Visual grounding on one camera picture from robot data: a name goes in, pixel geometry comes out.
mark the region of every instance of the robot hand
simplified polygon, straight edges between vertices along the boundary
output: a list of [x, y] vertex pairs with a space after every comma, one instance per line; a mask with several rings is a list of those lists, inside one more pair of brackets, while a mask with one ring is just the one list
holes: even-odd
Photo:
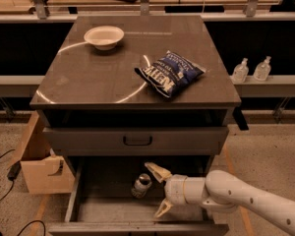
[[210, 171], [206, 178], [172, 175], [168, 170], [147, 162], [146, 168], [164, 187], [166, 198], [155, 216], [160, 217], [173, 206], [198, 205], [216, 212], [233, 212], [245, 207], [283, 231], [295, 235], [295, 202], [257, 189], [220, 170]]

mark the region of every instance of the closed drawer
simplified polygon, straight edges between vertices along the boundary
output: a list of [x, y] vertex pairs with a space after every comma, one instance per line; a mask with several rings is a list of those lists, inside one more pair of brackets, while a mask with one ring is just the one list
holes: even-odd
[[49, 233], [54, 236], [225, 235], [228, 226], [215, 225], [199, 206], [175, 206], [161, 218], [155, 218], [164, 194], [163, 184], [152, 176], [147, 194], [142, 199], [133, 198], [131, 188], [141, 173], [147, 173], [144, 167], [147, 160], [167, 168], [170, 165], [173, 173], [199, 174], [194, 156], [81, 158], [65, 221], [51, 226]]
[[228, 128], [45, 128], [43, 133], [61, 155], [211, 155], [220, 153]]

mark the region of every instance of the floor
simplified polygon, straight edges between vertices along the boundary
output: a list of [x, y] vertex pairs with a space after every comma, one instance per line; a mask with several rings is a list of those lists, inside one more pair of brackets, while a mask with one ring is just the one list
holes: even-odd
[[[0, 114], [0, 154], [16, 147], [28, 121], [18, 114], [8, 122]], [[295, 114], [283, 116], [280, 122], [264, 113], [245, 113], [248, 131], [230, 124], [225, 146], [211, 169], [221, 169], [263, 190], [295, 201]], [[0, 199], [9, 191], [8, 163], [12, 151], [0, 159]], [[46, 230], [64, 220], [69, 195], [30, 195], [23, 173], [12, 191], [0, 202], [0, 231], [4, 236], [19, 235], [33, 220], [42, 220]], [[215, 223], [227, 223], [226, 236], [288, 235], [258, 215], [243, 208], [230, 214], [214, 213]], [[28, 226], [21, 235], [43, 235], [41, 223]]]

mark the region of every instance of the white bowl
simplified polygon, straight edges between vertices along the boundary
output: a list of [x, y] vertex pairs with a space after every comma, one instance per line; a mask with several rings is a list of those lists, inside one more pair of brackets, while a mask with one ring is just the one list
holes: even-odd
[[90, 29], [85, 34], [85, 41], [98, 50], [105, 51], [114, 48], [124, 35], [125, 33], [119, 28], [104, 26]]

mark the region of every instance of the white bottle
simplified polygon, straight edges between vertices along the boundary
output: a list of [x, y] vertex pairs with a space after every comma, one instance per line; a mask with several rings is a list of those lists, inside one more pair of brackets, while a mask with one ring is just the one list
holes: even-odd
[[246, 80], [246, 77], [249, 72], [249, 68], [247, 66], [247, 58], [244, 58], [242, 63], [237, 65], [234, 69], [233, 75], [232, 75], [232, 80], [235, 83], [243, 83]]
[[267, 79], [269, 71], [271, 70], [271, 66], [269, 65], [270, 59], [271, 57], [267, 56], [264, 62], [259, 63], [259, 65], [256, 67], [254, 78], [257, 81], [265, 81]]

